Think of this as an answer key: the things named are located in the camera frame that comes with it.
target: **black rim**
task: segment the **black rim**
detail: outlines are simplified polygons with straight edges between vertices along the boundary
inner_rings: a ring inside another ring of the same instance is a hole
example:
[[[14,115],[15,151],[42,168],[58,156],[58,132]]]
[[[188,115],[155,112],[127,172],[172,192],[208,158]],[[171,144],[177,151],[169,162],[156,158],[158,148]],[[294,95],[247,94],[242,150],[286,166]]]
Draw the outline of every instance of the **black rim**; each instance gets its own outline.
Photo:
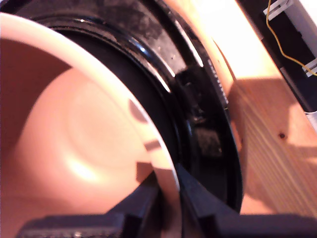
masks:
[[[177,13],[160,0],[21,2],[3,1],[1,11],[58,31],[99,59],[143,105],[174,163],[240,211],[228,102],[206,50]]]

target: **wooden surface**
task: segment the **wooden surface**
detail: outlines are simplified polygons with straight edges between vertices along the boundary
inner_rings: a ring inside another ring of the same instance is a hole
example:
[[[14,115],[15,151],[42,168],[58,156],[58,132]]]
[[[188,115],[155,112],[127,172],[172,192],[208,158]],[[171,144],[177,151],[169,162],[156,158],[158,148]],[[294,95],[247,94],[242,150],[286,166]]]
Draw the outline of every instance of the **wooden surface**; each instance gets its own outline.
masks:
[[[317,217],[317,133],[238,4],[166,3],[201,39],[229,98],[246,175],[241,212]]]

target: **white plastic bracket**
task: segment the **white plastic bracket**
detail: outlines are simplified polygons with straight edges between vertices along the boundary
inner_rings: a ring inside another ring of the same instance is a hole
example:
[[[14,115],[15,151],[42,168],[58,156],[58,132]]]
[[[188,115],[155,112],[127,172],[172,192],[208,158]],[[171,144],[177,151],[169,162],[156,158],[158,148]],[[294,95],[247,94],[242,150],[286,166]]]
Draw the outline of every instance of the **white plastic bracket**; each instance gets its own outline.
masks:
[[[307,65],[305,65],[307,68],[309,68],[312,72],[317,73],[317,58],[313,61],[309,62]],[[308,72],[307,69],[302,67],[303,71],[306,73],[307,77],[312,76],[312,73]]]
[[[271,21],[273,18],[278,16],[281,12],[285,11],[288,7],[293,5],[293,0],[277,0],[272,3],[269,7],[268,20]]]

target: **wooden table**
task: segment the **wooden table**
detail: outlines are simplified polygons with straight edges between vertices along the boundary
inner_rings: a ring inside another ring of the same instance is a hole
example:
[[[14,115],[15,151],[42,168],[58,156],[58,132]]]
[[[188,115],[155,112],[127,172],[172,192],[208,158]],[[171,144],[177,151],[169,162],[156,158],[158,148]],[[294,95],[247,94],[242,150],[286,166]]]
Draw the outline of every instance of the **wooden table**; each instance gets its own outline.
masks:
[[[201,39],[228,96],[245,171],[241,212],[317,217],[317,133],[236,1],[166,3]]]

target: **yellow wire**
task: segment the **yellow wire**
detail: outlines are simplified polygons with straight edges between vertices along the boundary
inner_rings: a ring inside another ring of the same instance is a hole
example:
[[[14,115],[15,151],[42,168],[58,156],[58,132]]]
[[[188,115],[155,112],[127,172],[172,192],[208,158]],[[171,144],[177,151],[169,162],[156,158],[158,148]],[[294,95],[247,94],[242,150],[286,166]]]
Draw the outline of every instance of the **yellow wire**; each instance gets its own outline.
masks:
[[[311,73],[312,75],[317,76],[317,73],[312,72],[312,71],[311,71],[307,66],[305,66],[303,63],[299,62],[297,59],[294,59],[294,58],[292,58],[292,57],[290,57],[290,56],[288,56],[288,55],[286,55],[286,54],[284,53],[284,51],[282,50],[281,44],[280,44],[280,42],[279,42],[279,40],[278,40],[278,37],[277,37],[277,35],[276,35],[276,33],[273,31],[273,29],[272,29],[272,28],[270,27],[270,25],[268,24],[268,14],[269,14],[269,7],[270,7],[270,6],[271,6],[271,0],[268,0],[267,14],[266,14],[266,25],[267,25],[268,29],[272,32],[273,36],[275,37],[276,42],[277,42],[278,47],[279,47],[279,50],[281,51],[282,55],[283,55],[285,58],[287,58],[287,59],[289,59],[289,60],[291,60],[291,61],[293,61],[293,62],[299,64],[301,67],[305,68],[305,69],[306,69],[309,73]]]

